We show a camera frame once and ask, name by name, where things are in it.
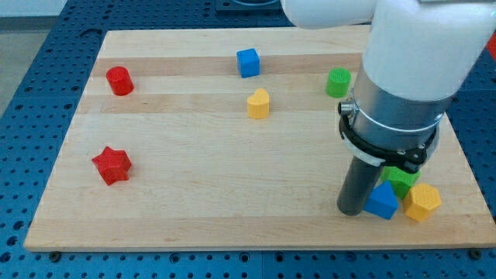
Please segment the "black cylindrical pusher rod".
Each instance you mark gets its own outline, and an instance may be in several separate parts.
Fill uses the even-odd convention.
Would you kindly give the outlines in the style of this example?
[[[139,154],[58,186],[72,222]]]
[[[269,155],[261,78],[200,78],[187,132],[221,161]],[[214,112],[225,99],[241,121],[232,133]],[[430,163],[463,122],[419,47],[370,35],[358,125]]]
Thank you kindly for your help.
[[[355,216],[363,211],[383,168],[353,157],[337,198],[338,209],[343,214]]]

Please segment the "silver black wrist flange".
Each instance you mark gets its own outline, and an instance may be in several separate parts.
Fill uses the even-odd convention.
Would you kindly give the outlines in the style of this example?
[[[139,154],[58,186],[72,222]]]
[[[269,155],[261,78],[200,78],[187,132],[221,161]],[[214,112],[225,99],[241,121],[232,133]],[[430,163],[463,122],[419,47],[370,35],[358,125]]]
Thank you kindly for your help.
[[[338,104],[339,133],[363,162],[413,174],[436,149],[439,123],[451,99],[418,101],[393,95],[360,68],[350,96]]]

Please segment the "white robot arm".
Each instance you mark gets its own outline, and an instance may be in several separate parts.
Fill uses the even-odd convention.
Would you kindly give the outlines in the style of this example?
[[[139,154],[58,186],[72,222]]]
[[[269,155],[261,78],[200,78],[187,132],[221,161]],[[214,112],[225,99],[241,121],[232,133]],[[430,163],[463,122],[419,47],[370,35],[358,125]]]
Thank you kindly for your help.
[[[370,35],[339,133],[353,154],[337,205],[363,211],[381,171],[415,173],[439,142],[439,123],[495,30],[493,1],[282,0],[300,28],[367,22]]]

